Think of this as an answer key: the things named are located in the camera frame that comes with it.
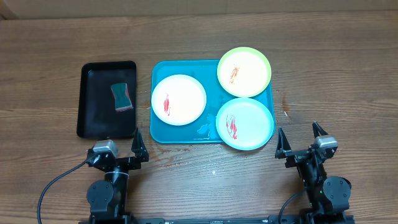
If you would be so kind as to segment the green and pink sponge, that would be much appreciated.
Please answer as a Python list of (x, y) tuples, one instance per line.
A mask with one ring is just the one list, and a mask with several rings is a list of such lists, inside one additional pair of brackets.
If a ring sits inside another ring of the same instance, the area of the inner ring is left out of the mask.
[(116, 111), (126, 111), (133, 109), (127, 83), (113, 84), (111, 85), (111, 91), (114, 96), (114, 105)]

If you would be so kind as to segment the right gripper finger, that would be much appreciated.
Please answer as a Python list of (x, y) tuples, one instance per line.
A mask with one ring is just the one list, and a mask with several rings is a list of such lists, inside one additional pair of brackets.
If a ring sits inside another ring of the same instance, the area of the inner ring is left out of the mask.
[(286, 158), (292, 153), (290, 144), (283, 132), (282, 128), (278, 130), (278, 143), (275, 150), (275, 158)]
[(312, 128), (313, 128), (313, 135), (314, 138), (317, 138), (319, 136), (326, 136), (328, 133), (316, 122), (314, 121), (312, 123)]

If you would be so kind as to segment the white plate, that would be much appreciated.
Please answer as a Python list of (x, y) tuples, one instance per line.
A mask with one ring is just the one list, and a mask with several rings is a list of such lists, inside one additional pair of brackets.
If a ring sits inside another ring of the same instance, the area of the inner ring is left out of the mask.
[(151, 106), (155, 115), (173, 126), (183, 126), (198, 119), (205, 110), (203, 85), (188, 75), (172, 75), (154, 88)]

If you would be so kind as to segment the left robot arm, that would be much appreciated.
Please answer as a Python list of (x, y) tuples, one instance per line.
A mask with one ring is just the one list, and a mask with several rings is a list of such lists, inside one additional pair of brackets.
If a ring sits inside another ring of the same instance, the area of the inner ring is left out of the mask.
[(141, 132), (134, 131), (131, 157), (118, 158), (115, 143), (108, 139), (98, 141), (88, 150), (86, 163), (104, 172), (104, 179), (93, 182), (87, 190), (90, 204), (89, 223), (137, 223), (126, 211), (129, 171), (138, 170), (149, 160)]

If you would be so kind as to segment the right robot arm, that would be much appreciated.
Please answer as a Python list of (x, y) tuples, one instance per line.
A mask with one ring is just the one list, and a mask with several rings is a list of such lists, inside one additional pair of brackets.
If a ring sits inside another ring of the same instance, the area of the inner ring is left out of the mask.
[[(303, 181), (304, 189), (291, 196), (281, 207), (277, 223), (354, 223), (349, 209), (351, 183), (338, 176), (327, 176), (323, 163), (331, 159), (338, 148), (337, 140), (328, 134), (316, 121), (312, 124), (314, 142), (307, 149), (293, 151), (280, 128), (275, 158), (285, 159), (286, 168), (295, 167)], [(306, 193), (310, 206), (298, 215), (284, 216), (287, 205), (299, 195)]]

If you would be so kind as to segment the light blue plate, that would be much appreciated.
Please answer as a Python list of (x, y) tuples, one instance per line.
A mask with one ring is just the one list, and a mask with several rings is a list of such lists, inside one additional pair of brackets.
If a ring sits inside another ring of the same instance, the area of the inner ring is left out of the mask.
[(235, 98), (216, 115), (218, 135), (232, 148), (250, 151), (265, 145), (274, 134), (274, 118), (264, 104), (252, 98)]

